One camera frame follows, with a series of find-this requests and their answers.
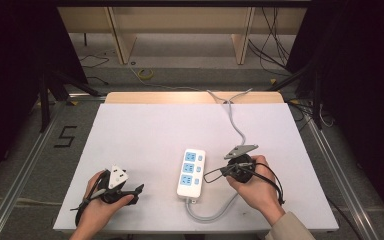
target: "white tabletop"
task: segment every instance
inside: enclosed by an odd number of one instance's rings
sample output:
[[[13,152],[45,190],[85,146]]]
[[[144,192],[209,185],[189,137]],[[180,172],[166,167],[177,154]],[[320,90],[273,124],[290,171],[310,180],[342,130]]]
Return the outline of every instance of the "white tabletop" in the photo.
[[[87,181],[113,164],[127,170],[123,190],[145,184],[136,205],[118,211],[104,232],[111,233],[239,233],[270,229],[241,197],[218,220],[202,223],[187,213],[176,194],[185,149],[206,151],[204,172],[227,164],[223,157],[241,137],[233,129],[227,105],[219,104],[102,104],[96,116],[54,229],[72,232],[75,208]],[[310,231],[337,230],[313,166],[287,104],[233,104],[233,119],[246,135],[246,144],[259,148],[279,177],[286,203]],[[192,209],[210,216],[235,193],[224,178],[202,187]]]

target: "sleeve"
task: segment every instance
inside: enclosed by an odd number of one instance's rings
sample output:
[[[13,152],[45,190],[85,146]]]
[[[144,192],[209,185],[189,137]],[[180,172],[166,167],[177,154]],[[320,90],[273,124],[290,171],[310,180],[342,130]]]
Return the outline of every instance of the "sleeve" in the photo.
[[[310,231],[293,214],[288,212],[281,217],[266,235],[266,240],[314,240]]]

